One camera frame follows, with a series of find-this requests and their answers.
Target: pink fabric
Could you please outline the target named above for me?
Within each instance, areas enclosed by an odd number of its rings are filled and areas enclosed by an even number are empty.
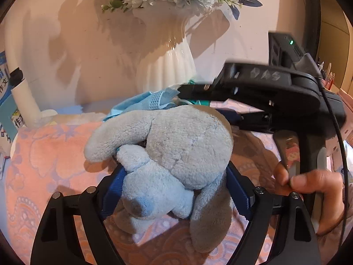
[[[236,105],[229,101],[221,106]],[[26,264],[30,262],[36,230],[52,193],[81,193],[87,187],[97,185],[114,169],[111,161],[90,164],[84,159],[84,145],[99,125],[87,123],[46,126],[37,130],[20,129],[15,155],[6,177],[6,203],[11,246]],[[278,162],[278,153],[271,136],[258,133],[255,136],[236,129],[233,135],[232,161],[238,170],[248,175],[255,185],[273,191],[271,175]],[[75,222],[84,256],[88,262],[95,264],[80,217],[75,217]],[[108,218],[105,225],[126,264],[223,265],[233,254],[247,221],[235,210],[226,238],[207,254],[195,252],[187,220],[166,215],[144,234],[132,236],[117,228],[112,218]],[[270,229],[269,236],[272,237],[273,233]],[[267,259],[271,248],[269,236],[265,239],[258,263]]]

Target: screw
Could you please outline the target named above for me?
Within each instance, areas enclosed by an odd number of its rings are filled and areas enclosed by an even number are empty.
[[[290,196],[294,199],[299,199],[300,195],[296,192],[291,192]]]
[[[57,192],[54,192],[53,195],[52,195],[52,198],[57,199],[57,198],[60,197],[60,195],[61,195],[60,192],[58,192],[58,191],[57,191]]]
[[[266,189],[264,189],[263,187],[261,186],[257,186],[255,187],[255,191],[258,193],[258,194],[264,194]]]
[[[89,188],[86,189],[86,191],[87,191],[88,193],[93,193],[93,192],[96,191],[96,187],[95,187],[95,186],[90,186]]]

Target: white cylinder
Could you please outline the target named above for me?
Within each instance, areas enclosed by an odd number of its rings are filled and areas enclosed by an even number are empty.
[[[42,114],[32,96],[26,79],[23,79],[11,92],[26,126],[29,129],[34,128],[36,121],[42,117]]]

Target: stuffed animal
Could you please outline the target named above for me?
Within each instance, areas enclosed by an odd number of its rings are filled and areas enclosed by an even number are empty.
[[[136,145],[142,141],[146,148]],[[223,115],[207,106],[185,105],[109,119],[93,132],[84,154],[91,162],[116,154],[127,172],[114,213],[119,228],[143,233],[171,211],[190,218],[195,250],[209,252],[231,224],[225,170],[232,148],[231,126]],[[194,190],[201,192],[195,196]]]

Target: black cable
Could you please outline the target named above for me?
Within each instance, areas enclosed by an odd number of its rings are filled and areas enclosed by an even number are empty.
[[[338,243],[338,247],[341,247],[341,245],[343,243],[343,237],[344,237],[344,234],[345,234],[345,224],[347,223],[347,214],[348,214],[348,207],[349,207],[349,204],[348,204],[348,166],[347,166],[347,159],[345,157],[345,146],[343,144],[343,139],[342,139],[342,135],[341,135],[341,132],[340,132],[340,127],[338,125],[336,116],[335,116],[335,114],[334,114],[334,112],[332,110],[332,107],[331,107],[331,105],[330,105],[330,103],[329,103],[329,101],[327,99],[326,92],[325,92],[324,87],[322,85],[321,79],[318,78],[317,79],[317,83],[318,83],[320,92],[322,94],[322,97],[324,98],[324,101],[325,101],[325,103],[327,105],[327,108],[329,110],[329,113],[330,113],[330,115],[332,117],[332,122],[333,122],[333,125],[335,127],[338,143],[340,145],[341,156],[342,156],[343,175],[344,175],[344,182],[345,182],[345,200],[344,200],[345,209],[344,209],[344,213],[343,213],[341,237],[340,237],[340,241]]]

